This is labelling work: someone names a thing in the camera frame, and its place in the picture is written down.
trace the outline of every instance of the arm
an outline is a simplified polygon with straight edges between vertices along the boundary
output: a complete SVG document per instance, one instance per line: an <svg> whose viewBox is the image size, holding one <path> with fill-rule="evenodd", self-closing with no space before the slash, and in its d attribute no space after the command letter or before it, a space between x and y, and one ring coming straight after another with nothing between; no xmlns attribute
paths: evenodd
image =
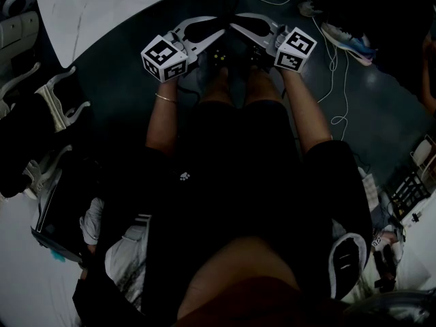
<svg viewBox="0 0 436 327"><path fill-rule="evenodd" d="M436 99L432 97L430 92L429 58L434 48L435 45L431 41L430 35L427 35L422 44L422 89L419 100L432 115L436 111Z"/></svg>
<svg viewBox="0 0 436 327"><path fill-rule="evenodd" d="M314 100L301 75L280 69L303 153L316 144L332 140L327 121Z"/></svg>
<svg viewBox="0 0 436 327"><path fill-rule="evenodd" d="M430 93L430 74L429 74L429 60L422 60L422 90L420 102L424 104L430 114L434 114L436 111L436 99L431 96Z"/></svg>
<svg viewBox="0 0 436 327"><path fill-rule="evenodd" d="M151 114L145 146L172 156L177 139L177 78L160 84Z"/></svg>

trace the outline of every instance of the hand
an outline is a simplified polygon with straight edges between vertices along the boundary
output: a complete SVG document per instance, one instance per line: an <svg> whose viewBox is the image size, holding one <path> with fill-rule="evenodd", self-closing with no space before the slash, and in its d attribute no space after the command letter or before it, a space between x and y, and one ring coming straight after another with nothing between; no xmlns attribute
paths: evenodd
<svg viewBox="0 0 436 327"><path fill-rule="evenodd" d="M436 54L436 42L431 40L430 33L424 39L422 43L422 58L425 61L430 61Z"/></svg>

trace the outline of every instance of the marble table top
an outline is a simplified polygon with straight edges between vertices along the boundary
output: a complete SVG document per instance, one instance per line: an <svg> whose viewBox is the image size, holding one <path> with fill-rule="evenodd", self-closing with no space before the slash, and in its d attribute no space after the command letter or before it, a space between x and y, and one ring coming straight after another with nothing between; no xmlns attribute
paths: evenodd
<svg viewBox="0 0 436 327"><path fill-rule="evenodd" d="M134 14L161 0L37 0L44 26L63 67Z"/></svg>

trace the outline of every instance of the sneaker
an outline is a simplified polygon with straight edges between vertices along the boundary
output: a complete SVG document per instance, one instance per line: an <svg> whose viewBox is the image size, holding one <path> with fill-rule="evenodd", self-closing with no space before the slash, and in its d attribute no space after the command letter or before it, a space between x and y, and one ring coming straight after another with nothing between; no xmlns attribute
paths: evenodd
<svg viewBox="0 0 436 327"><path fill-rule="evenodd" d="M309 18L324 13L323 10L320 10L318 7L315 6L313 1L305 1L304 3L299 3L298 10L300 11L300 14L302 16Z"/></svg>
<svg viewBox="0 0 436 327"><path fill-rule="evenodd" d="M342 299L355 286L367 261L367 245L361 235L347 233L337 240L328 259L330 297Z"/></svg>
<svg viewBox="0 0 436 327"><path fill-rule="evenodd" d="M204 90L208 84L219 74L222 68L229 68L232 57L224 42L219 40L212 44L208 50L198 55L197 81Z"/></svg>
<svg viewBox="0 0 436 327"><path fill-rule="evenodd" d="M325 22L321 25L321 31L328 41L338 48L348 51L362 65L372 64L375 50L370 48L371 44L365 34L362 37L353 37L342 28Z"/></svg>
<svg viewBox="0 0 436 327"><path fill-rule="evenodd" d="M238 74L243 80L247 81L253 66L269 73L274 66L274 60L269 54L266 54L265 50L258 46L248 46L243 56L238 60Z"/></svg>

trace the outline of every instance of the dark floor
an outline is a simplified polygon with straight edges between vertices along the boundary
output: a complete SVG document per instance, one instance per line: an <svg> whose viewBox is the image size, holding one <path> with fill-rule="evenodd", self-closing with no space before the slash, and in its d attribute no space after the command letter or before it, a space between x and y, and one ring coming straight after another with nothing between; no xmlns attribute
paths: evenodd
<svg viewBox="0 0 436 327"><path fill-rule="evenodd" d="M277 7L256 0L240 0L237 12L265 14L280 24L301 28L318 41L302 75L315 98L319 99L330 89L330 60L313 21L298 13L296 5L301 1L293 0ZM113 132L129 139L144 140L159 83L143 68L140 52L157 34L163 35L182 20L200 15L220 15L226 4L231 5L232 0L163 1L130 18L80 56L74 63L78 68L78 81L84 96L92 103L91 113L88 113L90 129L87 129L91 135L87 140L90 148L103 146L103 141ZM234 37L230 43L236 53L243 53L245 46L241 41ZM45 30L41 32L38 47L44 51L43 64L59 70ZM328 120L345 114L345 64L345 54L341 51L333 92L321 104ZM283 83L276 70L272 71L272 77L281 92ZM195 72L182 79L181 85L200 90ZM241 105L244 84L236 79L231 88L235 104ZM382 185L395 165L407 160L410 150L434 125L434 119L394 78L379 72L374 65L363 67L351 57L346 93L349 113L344 140L361 160L371 164L377 184ZM181 101L183 124L195 96L182 94ZM341 138L343 124L331 127L335 139Z"/></svg>

